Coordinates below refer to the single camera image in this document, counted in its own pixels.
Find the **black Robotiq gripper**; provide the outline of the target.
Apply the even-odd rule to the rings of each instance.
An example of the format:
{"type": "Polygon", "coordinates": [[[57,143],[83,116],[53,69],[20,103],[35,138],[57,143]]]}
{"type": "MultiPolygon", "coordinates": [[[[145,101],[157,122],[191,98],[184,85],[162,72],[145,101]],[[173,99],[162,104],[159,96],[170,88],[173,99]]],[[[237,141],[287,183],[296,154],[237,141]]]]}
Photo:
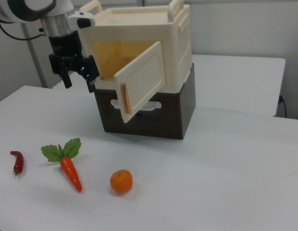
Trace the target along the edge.
{"type": "Polygon", "coordinates": [[[78,32],[75,31],[62,37],[49,37],[49,41],[53,50],[53,53],[49,55],[52,71],[62,78],[65,88],[70,88],[72,82],[63,57],[75,57],[76,72],[86,81],[88,91],[93,93],[95,90],[93,82],[99,76],[99,71],[92,55],[83,57],[78,32]]]}

